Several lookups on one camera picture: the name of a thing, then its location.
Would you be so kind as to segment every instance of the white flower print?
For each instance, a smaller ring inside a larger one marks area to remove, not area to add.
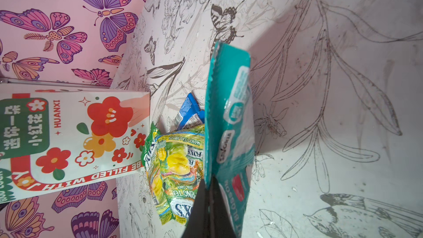
[[[84,167],[94,161],[93,155],[93,151],[82,151],[80,155],[75,159],[75,162],[78,163],[80,167]]]
[[[45,101],[40,101],[38,99],[34,99],[32,102],[28,103],[28,107],[30,107],[30,111],[35,112],[35,111],[43,111],[45,110],[44,107]]]
[[[126,136],[125,138],[122,139],[122,144],[123,145],[128,145],[131,141],[131,138],[129,138],[128,136]]]

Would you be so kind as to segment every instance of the teal wrapper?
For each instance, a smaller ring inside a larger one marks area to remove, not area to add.
[[[250,55],[217,43],[206,92],[204,180],[219,182],[232,228],[241,237],[254,161],[254,122],[249,87]]]

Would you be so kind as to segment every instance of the red flower print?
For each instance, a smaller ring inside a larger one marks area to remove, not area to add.
[[[134,140],[136,148],[140,148],[141,145],[145,145],[145,137],[145,134],[138,134],[138,136]]]
[[[27,107],[30,112],[42,112],[46,109],[47,102],[40,99],[34,99],[27,103]]]
[[[47,151],[46,156],[41,156],[37,159],[35,164],[39,167],[43,167],[41,171],[43,173],[51,173],[55,169],[64,169],[68,166],[66,159],[71,156],[71,152],[68,150],[61,151],[58,147],[53,147]]]
[[[126,156],[128,156],[128,154],[125,152],[125,148],[121,148],[119,150],[116,149],[113,152],[112,161],[122,163],[122,161],[124,160],[124,158],[126,158]]]
[[[93,103],[88,106],[88,116],[94,120],[91,131],[97,136],[110,134],[112,137],[124,135],[128,122],[132,118],[132,108],[123,108],[116,97],[108,97],[103,103]]]

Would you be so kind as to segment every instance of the butterfly wallpaper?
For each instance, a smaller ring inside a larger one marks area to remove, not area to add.
[[[0,76],[108,87],[145,0],[0,2]]]
[[[0,238],[80,238],[86,233],[90,237],[119,238],[115,188],[116,179],[111,179],[14,200],[0,211]],[[79,227],[87,222],[96,224]]]

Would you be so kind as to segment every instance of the black object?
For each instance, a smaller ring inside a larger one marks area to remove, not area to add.
[[[220,192],[219,183],[212,177],[210,189],[200,182],[187,228],[181,238],[236,238]]]

